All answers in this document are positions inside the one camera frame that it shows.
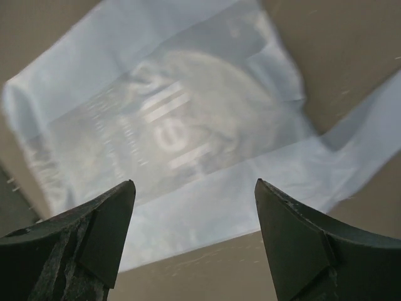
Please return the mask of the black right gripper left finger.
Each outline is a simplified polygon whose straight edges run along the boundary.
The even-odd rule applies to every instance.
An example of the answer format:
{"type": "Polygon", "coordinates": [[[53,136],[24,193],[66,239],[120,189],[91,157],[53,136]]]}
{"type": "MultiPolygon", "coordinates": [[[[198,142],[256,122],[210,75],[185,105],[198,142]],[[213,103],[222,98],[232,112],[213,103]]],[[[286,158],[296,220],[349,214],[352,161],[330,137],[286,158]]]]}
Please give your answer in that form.
{"type": "Polygon", "coordinates": [[[106,300],[135,202],[127,180],[1,238],[1,300],[106,300]]]}

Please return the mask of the light blue printed trash bag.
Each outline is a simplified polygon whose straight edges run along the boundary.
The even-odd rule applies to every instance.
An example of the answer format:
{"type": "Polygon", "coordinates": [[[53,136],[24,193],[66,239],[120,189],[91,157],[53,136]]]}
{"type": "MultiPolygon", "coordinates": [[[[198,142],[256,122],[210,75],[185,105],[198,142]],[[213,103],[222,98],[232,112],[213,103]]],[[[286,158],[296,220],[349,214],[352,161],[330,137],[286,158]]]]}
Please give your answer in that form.
{"type": "Polygon", "coordinates": [[[257,231],[260,178],[325,213],[400,150],[400,74],[318,135],[257,1],[102,1],[2,98],[53,214],[135,183],[121,271],[257,231]]]}

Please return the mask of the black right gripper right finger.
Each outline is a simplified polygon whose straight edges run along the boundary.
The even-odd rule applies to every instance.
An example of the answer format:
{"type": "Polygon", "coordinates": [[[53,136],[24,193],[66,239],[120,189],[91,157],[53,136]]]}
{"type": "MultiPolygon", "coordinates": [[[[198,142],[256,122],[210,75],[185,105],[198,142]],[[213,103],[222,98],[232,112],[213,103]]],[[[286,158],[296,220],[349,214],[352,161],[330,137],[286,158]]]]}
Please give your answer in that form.
{"type": "Polygon", "coordinates": [[[258,179],[254,196],[278,300],[400,300],[400,240],[338,221],[258,179]]]}

